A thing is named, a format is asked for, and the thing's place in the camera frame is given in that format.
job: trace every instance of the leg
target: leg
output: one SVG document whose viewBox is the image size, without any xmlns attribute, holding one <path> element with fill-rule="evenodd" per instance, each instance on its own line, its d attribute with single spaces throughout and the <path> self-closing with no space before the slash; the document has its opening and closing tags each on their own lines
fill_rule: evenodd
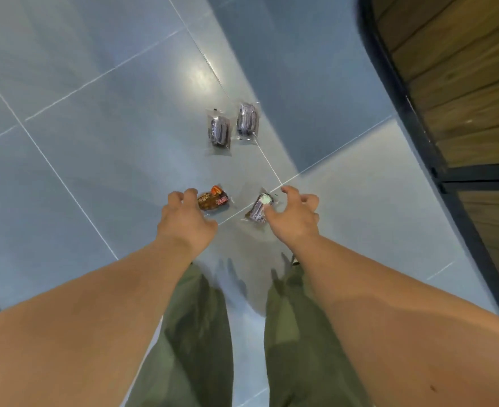
<svg viewBox="0 0 499 407">
<path fill-rule="evenodd" d="M 230 407 L 234 367 L 223 293 L 195 265 L 178 282 L 127 407 Z"/>
<path fill-rule="evenodd" d="M 266 304 L 270 407 L 372 406 L 302 267 L 274 280 Z"/>
</svg>

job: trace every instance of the pant leg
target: pant leg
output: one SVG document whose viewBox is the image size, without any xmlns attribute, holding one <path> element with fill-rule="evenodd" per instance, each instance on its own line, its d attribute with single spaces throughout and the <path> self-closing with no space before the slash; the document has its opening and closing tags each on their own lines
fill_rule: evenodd
<svg viewBox="0 0 499 407">
<path fill-rule="evenodd" d="M 127 407 L 231 407 L 232 343 L 223 293 L 191 265 L 178 282 Z"/>
<path fill-rule="evenodd" d="M 265 356 L 270 407 L 372 406 L 300 265 L 268 292 Z"/>
</svg>

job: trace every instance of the plastic wrapper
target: plastic wrapper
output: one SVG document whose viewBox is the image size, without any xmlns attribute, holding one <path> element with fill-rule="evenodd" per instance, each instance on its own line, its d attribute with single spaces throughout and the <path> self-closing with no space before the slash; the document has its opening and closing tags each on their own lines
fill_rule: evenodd
<svg viewBox="0 0 499 407">
<path fill-rule="evenodd" d="M 208 138 L 215 147 L 230 149 L 230 120 L 217 109 L 208 113 Z"/>
<path fill-rule="evenodd" d="M 265 218 L 265 205 L 274 205 L 274 197 L 262 190 L 257 198 L 257 201 L 253 204 L 251 210 L 246 213 L 246 219 L 249 221 L 254 221 L 260 224 L 266 223 Z"/>
<path fill-rule="evenodd" d="M 219 207 L 228 205 L 230 199 L 221 188 L 221 186 L 214 185 L 212 190 L 205 192 L 198 197 L 198 206 L 203 211 L 217 210 Z"/>
<path fill-rule="evenodd" d="M 257 137 L 259 129 L 259 110 L 256 104 L 240 102 L 236 130 L 240 139 L 251 140 Z"/>
</svg>

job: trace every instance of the tile floor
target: tile floor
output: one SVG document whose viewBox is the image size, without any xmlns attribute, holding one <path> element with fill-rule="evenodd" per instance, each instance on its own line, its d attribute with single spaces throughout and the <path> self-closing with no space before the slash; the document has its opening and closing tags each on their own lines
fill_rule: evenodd
<svg viewBox="0 0 499 407">
<path fill-rule="evenodd" d="M 0 309 L 151 241 L 166 194 L 234 204 L 199 257 L 229 301 L 233 406 L 268 403 L 271 270 L 241 221 L 261 187 L 321 197 L 321 232 L 498 312 L 362 46 L 356 0 L 0 0 Z M 206 109 L 259 101 L 258 145 L 207 148 Z"/>
</svg>

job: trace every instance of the person's left hand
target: person's left hand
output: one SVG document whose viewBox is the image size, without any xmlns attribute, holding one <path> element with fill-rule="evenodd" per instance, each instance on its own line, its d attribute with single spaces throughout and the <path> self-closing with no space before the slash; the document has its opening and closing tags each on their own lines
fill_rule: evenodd
<svg viewBox="0 0 499 407">
<path fill-rule="evenodd" d="M 217 233 L 217 221 L 206 220 L 197 202 L 194 188 L 169 194 L 157 225 L 157 241 L 176 241 L 187 246 L 195 259 L 211 243 Z"/>
</svg>

